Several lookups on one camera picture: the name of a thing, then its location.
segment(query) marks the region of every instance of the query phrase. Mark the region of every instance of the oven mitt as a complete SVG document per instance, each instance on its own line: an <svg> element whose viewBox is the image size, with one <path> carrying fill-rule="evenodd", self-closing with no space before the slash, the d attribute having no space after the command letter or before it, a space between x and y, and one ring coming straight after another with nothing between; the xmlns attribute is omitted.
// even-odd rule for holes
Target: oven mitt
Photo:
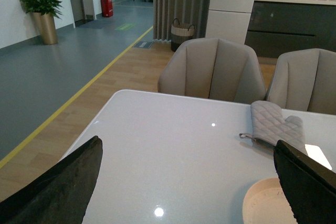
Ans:
<svg viewBox="0 0 336 224"><path fill-rule="evenodd" d="M307 154L301 118L291 115L284 120L281 107L268 101L256 101L251 104L251 119L253 134L240 133L240 138L250 138L270 150L278 140L284 140Z"/></svg>

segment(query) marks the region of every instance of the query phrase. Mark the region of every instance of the green plant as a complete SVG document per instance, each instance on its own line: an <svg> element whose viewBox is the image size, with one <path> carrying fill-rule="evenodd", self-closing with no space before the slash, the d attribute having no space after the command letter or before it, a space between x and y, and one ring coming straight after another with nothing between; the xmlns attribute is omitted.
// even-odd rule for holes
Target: green plant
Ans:
<svg viewBox="0 0 336 224"><path fill-rule="evenodd" d="M41 15L51 13L59 18L61 15L59 8L62 7L61 0L20 0L24 4L26 13L41 13Z"/></svg>

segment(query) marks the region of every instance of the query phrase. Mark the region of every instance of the white table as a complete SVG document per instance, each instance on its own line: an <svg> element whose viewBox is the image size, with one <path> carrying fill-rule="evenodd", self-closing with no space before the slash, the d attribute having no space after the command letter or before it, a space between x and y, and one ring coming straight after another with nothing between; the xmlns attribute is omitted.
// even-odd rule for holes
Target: white table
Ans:
<svg viewBox="0 0 336 224"><path fill-rule="evenodd" d="M306 143L319 145L335 167L336 116L283 114L303 119ZM243 223L248 188L277 177L272 155L240 139L244 132L251 132L249 105L117 92L65 154L94 135L103 141L83 223Z"/></svg>

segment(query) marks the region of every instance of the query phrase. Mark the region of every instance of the red cabinet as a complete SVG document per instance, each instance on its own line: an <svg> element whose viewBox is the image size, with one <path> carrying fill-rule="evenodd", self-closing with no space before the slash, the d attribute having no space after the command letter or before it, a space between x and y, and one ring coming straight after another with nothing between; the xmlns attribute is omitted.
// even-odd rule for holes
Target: red cabinet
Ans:
<svg viewBox="0 0 336 224"><path fill-rule="evenodd" d="M100 0L103 17L113 16L112 0Z"/></svg>

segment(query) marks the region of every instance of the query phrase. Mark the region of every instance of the woven storage basket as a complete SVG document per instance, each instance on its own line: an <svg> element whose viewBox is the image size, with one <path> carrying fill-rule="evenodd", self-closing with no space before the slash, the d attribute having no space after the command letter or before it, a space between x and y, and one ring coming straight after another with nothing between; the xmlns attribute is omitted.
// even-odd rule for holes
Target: woven storage basket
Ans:
<svg viewBox="0 0 336 224"><path fill-rule="evenodd" d="M171 32L171 50L175 52L183 42L193 38L195 26L187 23L180 23L176 18L172 23Z"/></svg>

